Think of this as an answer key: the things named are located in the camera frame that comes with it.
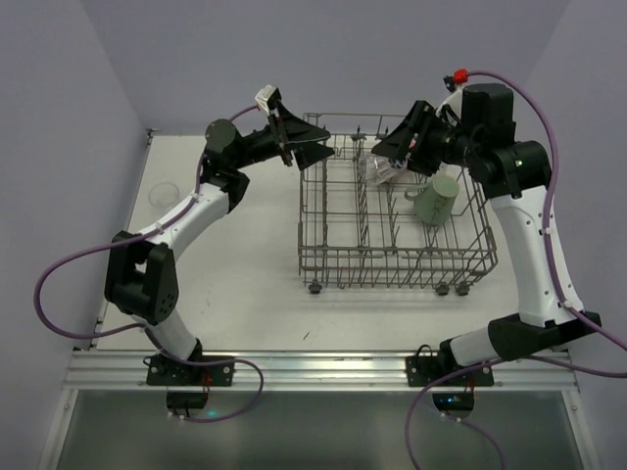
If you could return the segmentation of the clear glass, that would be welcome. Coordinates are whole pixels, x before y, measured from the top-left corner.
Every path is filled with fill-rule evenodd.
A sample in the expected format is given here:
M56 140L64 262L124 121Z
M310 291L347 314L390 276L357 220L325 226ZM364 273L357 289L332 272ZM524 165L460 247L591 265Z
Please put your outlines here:
M159 210L168 210L178 204L180 190L172 182L161 182L148 193L149 204Z
M361 155L358 160L358 175L370 187L395 184L408 172L405 164L398 165L386 157L372 153Z

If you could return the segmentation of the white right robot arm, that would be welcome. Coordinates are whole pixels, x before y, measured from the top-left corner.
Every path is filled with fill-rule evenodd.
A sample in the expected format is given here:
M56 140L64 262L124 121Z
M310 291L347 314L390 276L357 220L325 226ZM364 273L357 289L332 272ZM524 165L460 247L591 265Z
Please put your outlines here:
M445 340L437 357L443 372L493 360L512 361L597 333L599 315L583 308L560 279L567 267L549 189L552 170L544 147L514 137L513 100L465 100L450 123L418 100L401 123L373 148L392 163L433 175L442 164L466 168L480 184L506 237L518 311Z

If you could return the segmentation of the clear glass front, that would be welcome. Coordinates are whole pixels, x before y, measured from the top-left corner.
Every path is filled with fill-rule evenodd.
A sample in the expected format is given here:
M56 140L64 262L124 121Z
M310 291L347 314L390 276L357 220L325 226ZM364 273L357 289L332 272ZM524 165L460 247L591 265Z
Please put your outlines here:
M149 204L159 210L168 210L178 204L180 190L172 182L161 182L148 193Z

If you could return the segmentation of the green ceramic mug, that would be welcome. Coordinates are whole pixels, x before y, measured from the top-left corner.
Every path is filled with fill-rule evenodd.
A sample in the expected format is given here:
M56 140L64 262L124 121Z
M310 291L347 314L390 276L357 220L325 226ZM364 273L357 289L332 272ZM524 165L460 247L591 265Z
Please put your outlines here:
M413 185L405 191L417 219L430 226L442 226L451 217L460 191L459 183L447 174L435 175L426 183Z

